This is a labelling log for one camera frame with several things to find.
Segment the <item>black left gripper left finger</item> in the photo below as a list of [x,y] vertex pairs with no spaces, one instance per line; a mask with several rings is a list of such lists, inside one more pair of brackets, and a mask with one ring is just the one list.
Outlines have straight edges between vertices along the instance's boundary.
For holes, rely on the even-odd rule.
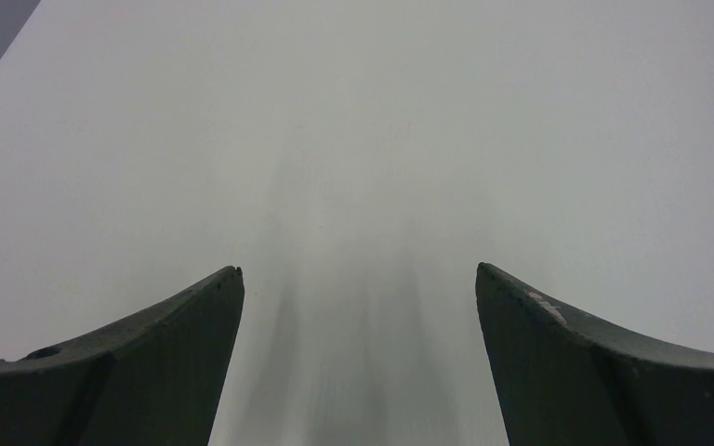
[[205,445],[245,300],[221,269],[87,334],[0,360],[0,445]]

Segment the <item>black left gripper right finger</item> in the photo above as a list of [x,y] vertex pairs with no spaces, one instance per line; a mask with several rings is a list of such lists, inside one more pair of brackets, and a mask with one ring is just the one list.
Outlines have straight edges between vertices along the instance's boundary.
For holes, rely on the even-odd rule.
[[476,270],[512,445],[714,445],[714,353],[633,332],[502,269]]

